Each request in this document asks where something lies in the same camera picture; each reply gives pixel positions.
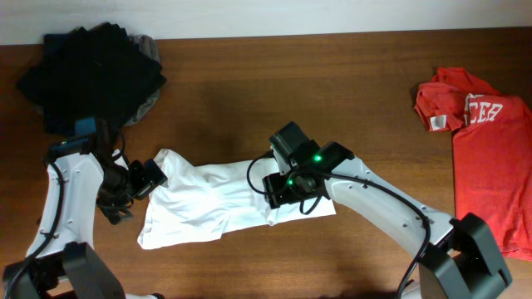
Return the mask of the red lettered t-shirt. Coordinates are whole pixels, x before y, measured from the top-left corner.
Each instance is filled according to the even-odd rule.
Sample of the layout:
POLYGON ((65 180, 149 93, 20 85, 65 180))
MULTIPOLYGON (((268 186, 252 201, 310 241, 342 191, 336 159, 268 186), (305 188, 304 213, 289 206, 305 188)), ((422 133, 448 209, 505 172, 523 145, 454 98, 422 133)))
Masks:
POLYGON ((455 214, 490 226, 505 257, 531 259, 531 111, 461 67, 418 86, 414 109, 430 132, 452 133, 455 214))

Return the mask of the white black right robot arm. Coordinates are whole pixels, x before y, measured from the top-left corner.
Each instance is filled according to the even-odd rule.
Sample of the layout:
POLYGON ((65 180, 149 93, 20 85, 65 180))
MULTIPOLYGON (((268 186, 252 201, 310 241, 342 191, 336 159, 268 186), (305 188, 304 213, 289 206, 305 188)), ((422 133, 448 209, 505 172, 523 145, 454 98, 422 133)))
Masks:
POLYGON ((269 206, 330 199, 362 215, 412 257, 397 297, 493 299, 512 283, 488 224, 473 213, 457 219, 415 200, 351 150, 319 146, 294 122, 269 143, 279 167, 263 179, 269 206))

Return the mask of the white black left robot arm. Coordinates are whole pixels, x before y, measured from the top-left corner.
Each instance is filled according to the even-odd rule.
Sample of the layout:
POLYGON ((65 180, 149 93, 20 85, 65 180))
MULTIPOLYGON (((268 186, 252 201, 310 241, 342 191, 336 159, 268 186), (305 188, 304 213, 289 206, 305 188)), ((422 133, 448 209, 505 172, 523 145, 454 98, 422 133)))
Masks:
POLYGON ((41 222, 25 258, 4 270, 6 298, 49 298, 62 281, 72 287, 63 298, 130 298, 94 250, 95 212, 101 210, 118 224, 131 217, 134 201, 146 198, 167 177, 152 159, 118 164, 125 152, 113 150, 105 120, 77 120, 74 131, 47 151, 41 222))

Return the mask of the white printed t-shirt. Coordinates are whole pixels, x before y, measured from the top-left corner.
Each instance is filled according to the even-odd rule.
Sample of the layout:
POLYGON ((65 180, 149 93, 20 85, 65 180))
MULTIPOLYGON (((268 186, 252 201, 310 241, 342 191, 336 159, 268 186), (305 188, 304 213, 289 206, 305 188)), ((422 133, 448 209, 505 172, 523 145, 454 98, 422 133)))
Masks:
POLYGON ((332 216, 333 202, 323 199, 309 214, 296 203, 272 209, 249 186, 248 160, 193 166, 171 149, 161 149, 155 163, 167 177, 150 193, 137 242, 145 250, 182 243, 210 242, 225 233, 290 221, 332 216))

